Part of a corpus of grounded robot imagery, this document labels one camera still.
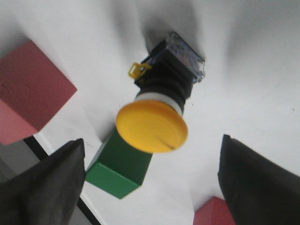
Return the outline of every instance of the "green cube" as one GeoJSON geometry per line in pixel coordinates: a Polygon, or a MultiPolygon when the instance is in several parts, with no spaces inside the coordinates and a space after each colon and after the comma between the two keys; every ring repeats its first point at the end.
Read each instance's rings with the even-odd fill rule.
{"type": "Polygon", "coordinates": [[[100,146],[86,180],[121,199],[142,185],[152,154],[129,145],[115,128],[100,146]]]}

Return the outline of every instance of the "red block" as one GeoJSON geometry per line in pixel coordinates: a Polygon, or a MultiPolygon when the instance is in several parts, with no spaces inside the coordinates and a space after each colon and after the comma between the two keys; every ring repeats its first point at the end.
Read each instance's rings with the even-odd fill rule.
{"type": "Polygon", "coordinates": [[[40,131],[77,91],[29,41],[0,60],[0,142],[40,131]]]}
{"type": "Polygon", "coordinates": [[[235,225],[235,222],[226,202],[213,197],[195,213],[193,225],[235,225]]]}

